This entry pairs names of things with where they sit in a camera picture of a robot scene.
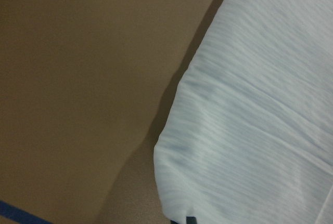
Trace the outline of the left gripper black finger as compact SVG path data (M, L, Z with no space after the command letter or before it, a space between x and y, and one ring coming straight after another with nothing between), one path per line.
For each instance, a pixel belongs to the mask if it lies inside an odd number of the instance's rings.
M186 217L186 224L197 224L197 219L194 216Z

